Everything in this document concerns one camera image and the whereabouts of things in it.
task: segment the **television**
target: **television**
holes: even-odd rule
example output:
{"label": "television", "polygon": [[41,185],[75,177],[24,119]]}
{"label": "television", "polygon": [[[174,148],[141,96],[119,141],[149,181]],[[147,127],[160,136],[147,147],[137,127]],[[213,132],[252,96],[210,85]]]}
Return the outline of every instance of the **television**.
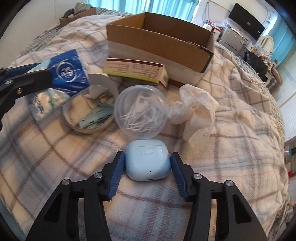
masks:
{"label": "television", "polygon": [[258,39],[264,31],[264,26],[246,9],[236,3],[229,18],[246,30],[254,39]]}

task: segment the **metal screw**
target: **metal screw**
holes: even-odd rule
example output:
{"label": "metal screw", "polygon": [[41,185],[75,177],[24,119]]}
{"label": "metal screw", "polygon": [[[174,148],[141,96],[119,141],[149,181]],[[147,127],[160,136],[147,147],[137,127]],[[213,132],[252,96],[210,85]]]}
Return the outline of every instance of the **metal screw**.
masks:
{"label": "metal screw", "polygon": [[103,174],[100,172],[97,172],[94,174],[94,178],[101,178],[102,176],[103,176]]}
{"label": "metal screw", "polygon": [[226,185],[229,186],[229,187],[232,187],[234,185],[234,183],[231,180],[227,180]]}
{"label": "metal screw", "polygon": [[12,80],[6,81],[5,84],[9,85],[10,83],[12,83]]}
{"label": "metal screw", "polygon": [[62,181],[62,184],[63,185],[68,185],[70,183],[70,180],[69,179],[64,179],[63,181]]}
{"label": "metal screw", "polygon": [[195,179],[199,180],[199,179],[201,179],[201,178],[202,178],[202,175],[201,175],[201,174],[199,174],[199,173],[195,173],[195,174],[193,175],[193,178],[195,178]]}
{"label": "metal screw", "polygon": [[17,94],[20,95],[22,93],[22,88],[17,89]]}

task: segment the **plastic container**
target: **plastic container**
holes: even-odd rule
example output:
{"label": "plastic container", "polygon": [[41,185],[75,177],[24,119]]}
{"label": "plastic container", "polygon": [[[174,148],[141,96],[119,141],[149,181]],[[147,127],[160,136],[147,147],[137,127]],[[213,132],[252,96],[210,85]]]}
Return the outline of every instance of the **plastic container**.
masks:
{"label": "plastic container", "polygon": [[124,133],[136,139],[150,139],[158,135],[167,122],[167,104],[156,88],[135,85],[119,94],[114,115]]}

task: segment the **cardboard box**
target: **cardboard box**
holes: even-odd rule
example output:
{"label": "cardboard box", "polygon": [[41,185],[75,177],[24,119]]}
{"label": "cardboard box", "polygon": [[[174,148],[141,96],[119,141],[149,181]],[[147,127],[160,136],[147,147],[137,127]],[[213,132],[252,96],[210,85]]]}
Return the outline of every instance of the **cardboard box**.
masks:
{"label": "cardboard box", "polygon": [[168,74],[163,64],[140,60],[108,58],[103,73],[144,80],[164,86],[168,84]]}
{"label": "cardboard box", "polygon": [[82,18],[82,17],[86,17],[86,16],[92,16],[92,15],[96,15],[96,7],[92,7],[91,9],[89,10],[86,10],[86,11],[83,11],[81,13],[78,13],[74,16],[71,16],[71,17],[67,17],[67,18],[60,18],[59,19],[59,22],[60,22],[60,27],[64,27],[66,26],[67,24],[79,19],[79,18]]}
{"label": "cardboard box", "polygon": [[140,13],[107,25],[109,56],[161,63],[169,78],[196,85],[214,52],[213,34],[195,24]]}

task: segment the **blue curtain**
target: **blue curtain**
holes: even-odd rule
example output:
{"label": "blue curtain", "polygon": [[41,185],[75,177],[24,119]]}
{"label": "blue curtain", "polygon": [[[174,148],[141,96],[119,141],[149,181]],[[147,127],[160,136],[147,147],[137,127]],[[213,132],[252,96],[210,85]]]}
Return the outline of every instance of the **blue curtain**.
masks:
{"label": "blue curtain", "polygon": [[95,7],[137,14],[154,12],[191,21],[199,0],[88,0]]}
{"label": "blue curtain", "polygon": [[277,69],[281,69],[296,50],[296,40],[283,18],[279,15],[269,34],[274,39],[274,52],[271,61],[278,61]]}

